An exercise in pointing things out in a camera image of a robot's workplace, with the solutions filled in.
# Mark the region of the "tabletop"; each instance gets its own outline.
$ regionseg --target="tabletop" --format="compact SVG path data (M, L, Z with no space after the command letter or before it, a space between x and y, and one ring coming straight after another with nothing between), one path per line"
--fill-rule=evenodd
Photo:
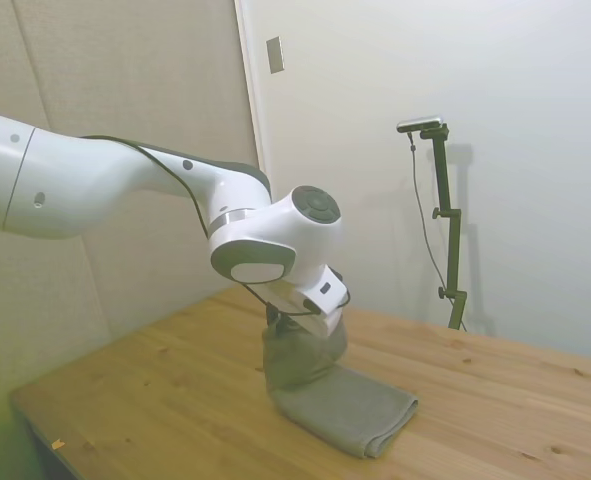
M348 308L343 363L415 393L379 459L282 417L262 306L227 290L13 394L80 479L591 479L591 359Z

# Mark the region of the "cable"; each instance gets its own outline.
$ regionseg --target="cable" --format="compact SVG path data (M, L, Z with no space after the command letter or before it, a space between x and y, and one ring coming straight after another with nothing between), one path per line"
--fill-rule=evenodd
M415 150L417 147L415 146L415 142L413 142L413 134L408 132L408 139L411 141L411 154L413 155L413 187L415 188L415 198L417 199L417 206L419 207L419 218L422 220L422 232L424 233L424 243L426 244L426 249L428 250L428 255L431 257L431 262L433 263L433 267L435 267L435 271L439 276L439 281L442 284L442 288L446 290L446 282L444 282L444 277L442 276L442 272L440 271L439 267L437 266L437 262L435 261L435 257L433 256L433 249L431 248L430 243L428 242L428 233L426 232L426 220L424 220L424 209L422 208L422 201L419 198L419 189L417 188L417 165L415 160ZM451 302L451 306L453 306L453 300L448 298L449 302ZM468 332L464 321L461 322L462 328L465 332Z
M182 177L180 177L175 172L173 172L170 168L168 168L166 165L164 165L164 163L159 158L155 157L155 155L151 154L150 152L148 152L147 150L142 148L137 143L132 142L130 140L125 140L123 138L112 137L110 135L87 135L87 136L84 136L81 138L85 138L87 140L108 140L110 142L115 142L115 143L120 143L122 145L126 145L127 147L130 147L133 150L144 155L146 158L148 158L151 162L153 162L158 167L161 167L166 173L168 173L171 177L173 177L175 180L177 180L184 187L184 189L188 192L189 196L191 197L191 200L193 201L193 205L195 206L195 211L197 212L197 218L199 219L199 224L202 227L202 231L204 232L204 236L206 238L208 238L208 228L206 227L206 222L204 222L204 217L202 216L202 211L199 208L199 202L197 201L197 198L195 197L193 190L191 190L191 187L188 186L188 184L182 179ZM241 283L241 285L246 290L248 290L257 300L259 300L264 306L267 307L268 305L271 305L269 302L264 300L255 290L253 290L251 287L249 287L246 283ZM345 307L346 305L349 304L350 301L351 301L351 293L348 289L346 289L346 300L344 301L344 303L339 305L337 308ZM309 310L307 312L284 312L282 310L277 309L277 311L281 315L286 315L289 317L303 317L303 316L308 316L308 315L317 315L317 313L315 313L311 310Z

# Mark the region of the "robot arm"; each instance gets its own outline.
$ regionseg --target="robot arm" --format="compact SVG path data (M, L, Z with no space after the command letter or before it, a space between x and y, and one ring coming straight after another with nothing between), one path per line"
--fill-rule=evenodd
M192 194L220 275L255 285L280 310L310 313L294 320L316 335L333 331L348 292L326 264L341 218L324 191L297 187L272 203L268 180L247 165L68 137L0 117L0 230L76 236L141 189Z

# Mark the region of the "gray towel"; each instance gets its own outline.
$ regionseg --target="gray towel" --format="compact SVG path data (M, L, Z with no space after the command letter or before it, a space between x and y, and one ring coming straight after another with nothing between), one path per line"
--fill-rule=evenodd
M267 311L264 374L277 408L295 423L356 457L379 457L417 408L417 398L337 365L346 350L340 320L327 339Z

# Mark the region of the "beige wall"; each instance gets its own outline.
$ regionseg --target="beige wall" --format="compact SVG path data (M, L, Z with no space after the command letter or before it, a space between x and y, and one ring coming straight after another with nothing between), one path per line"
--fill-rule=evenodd
M0 114L256 164L232 0L0 0ZM0 479L40 478L10 389L225 285L179 198L72 240L0 234Z

